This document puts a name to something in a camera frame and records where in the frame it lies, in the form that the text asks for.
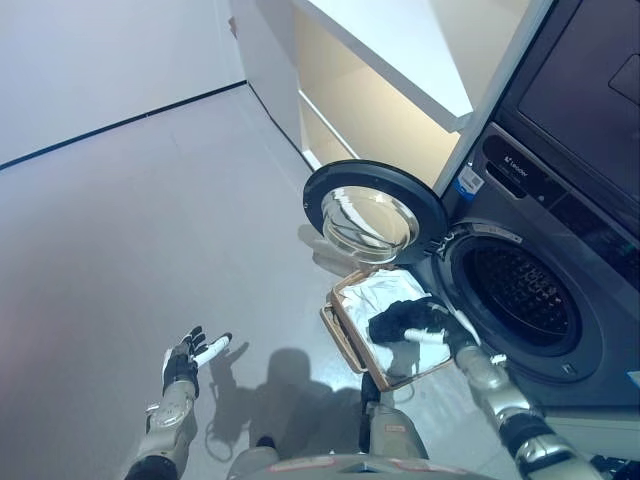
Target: white cloth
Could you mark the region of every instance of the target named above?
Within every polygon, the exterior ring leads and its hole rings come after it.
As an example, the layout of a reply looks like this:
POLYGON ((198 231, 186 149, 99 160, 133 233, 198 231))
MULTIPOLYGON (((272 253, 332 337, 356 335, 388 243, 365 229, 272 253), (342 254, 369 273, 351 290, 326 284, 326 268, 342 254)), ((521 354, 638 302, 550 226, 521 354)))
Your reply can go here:
POLYGON ((357 285, 342 290, 342 305, 367 343, 378 365, 389 377, 410 377, 440 365, 451 357, 449 346, 395 342, 377 345, 369 337, 369 320, 393 302, 418 300, 425 293, 406 270, 378 270, 357 285))

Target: washing machine door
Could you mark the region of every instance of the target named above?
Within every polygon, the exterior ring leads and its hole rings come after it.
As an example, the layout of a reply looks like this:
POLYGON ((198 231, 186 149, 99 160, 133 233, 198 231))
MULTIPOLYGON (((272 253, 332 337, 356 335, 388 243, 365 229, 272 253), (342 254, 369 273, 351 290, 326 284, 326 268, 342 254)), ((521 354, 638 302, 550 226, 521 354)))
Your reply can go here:
POLYGON ((439 247, 449 230, 440 198, 428 186, 369 160, 318 169, 304 187, 303 202, 316 230, 364 263, 418 262, 439 247))

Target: gray appliance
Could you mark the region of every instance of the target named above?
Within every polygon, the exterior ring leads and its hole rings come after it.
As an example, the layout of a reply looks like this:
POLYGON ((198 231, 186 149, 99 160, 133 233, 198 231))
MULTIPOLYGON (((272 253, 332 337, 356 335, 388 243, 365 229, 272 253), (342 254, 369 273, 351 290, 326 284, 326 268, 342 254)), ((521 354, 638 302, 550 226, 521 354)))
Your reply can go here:
POLYGON ((576 446, 633 459, 639 29, 636 0, 556 2, 442 199, 366 161, 325 166, 304 192, 338 248, 407 265, 464 311, 576 446))

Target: white cabinet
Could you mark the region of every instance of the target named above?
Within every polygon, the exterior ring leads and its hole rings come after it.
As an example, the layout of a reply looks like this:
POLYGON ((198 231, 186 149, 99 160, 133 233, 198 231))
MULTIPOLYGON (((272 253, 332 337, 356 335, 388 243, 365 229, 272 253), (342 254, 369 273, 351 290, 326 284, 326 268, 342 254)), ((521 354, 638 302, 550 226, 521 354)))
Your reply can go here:
POLYGON ((271 117, 301 147, 293 5, 231 0, 245 74, 271 117))
POLYGON ((247 79, 312 167, 376 160, 438 193, 550 4, 234 1, 247 79))

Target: black baseboard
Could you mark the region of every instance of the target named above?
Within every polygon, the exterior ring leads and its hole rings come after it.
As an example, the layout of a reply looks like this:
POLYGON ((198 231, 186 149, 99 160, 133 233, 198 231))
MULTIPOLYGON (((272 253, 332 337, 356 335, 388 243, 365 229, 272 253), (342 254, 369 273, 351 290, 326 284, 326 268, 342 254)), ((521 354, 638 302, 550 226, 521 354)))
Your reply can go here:
POLYGON ((150 117, 152 115, 156 115, 158 113, 166 112, 167 110, 171 110, 172 108, 181 107, 191 102, 197 102, 198 100, 202 100, 203 98, 210 97, 212 95, 216 95, 217 93, 226 92, 227 90, 231 90, 233 88, 241 87, 242 85, 246 85, 247 81, 242 80, 241 82, 232 83, 231 85, 227 85, 226 87, 217 88, 216 90, 211 90, 210 92, 202 93, 200 95, 196 95, 195 97, 187 98, 186 100, 181 100, 176 103, 172 103, 171 105, 167 105, 165 107, 156 108, 155 110, 151 110, 146 113, 142 113, 140 115, 136 115, 135 117, 127 118, 126 120, 122 120, 120 122, 107 125, 106 127, 99 128, 97 130, 93 130, 88 133, 84 133, 82 135, 78 135, 77 137, 70 138, 69 140, 65 140, 64 142, 56 143, 55 145, 51 145, 49 147, 43 148, 33 153, 29 153, 27 155, 23 155, 22 157, 18 157, 14 160, 10 160, 7 163, 3 163, 0 165, 0 170, 4 170, 5 168, 12 167, 17 165, 18 163, 25 162, 27 160, 31 160, 34 157, 43 155, 45 153, 49 153, 53 150, 57 150, 58 148, 66 147, 72 143, 78 142, 80 140, 84 140, 85 138, 92 137, 94 135, 98 135, 99 133, 106 132, 108 130, 121 127, 126 125, 127 123, 135 122, 136 120, 142 120, 143 118, 150 117))

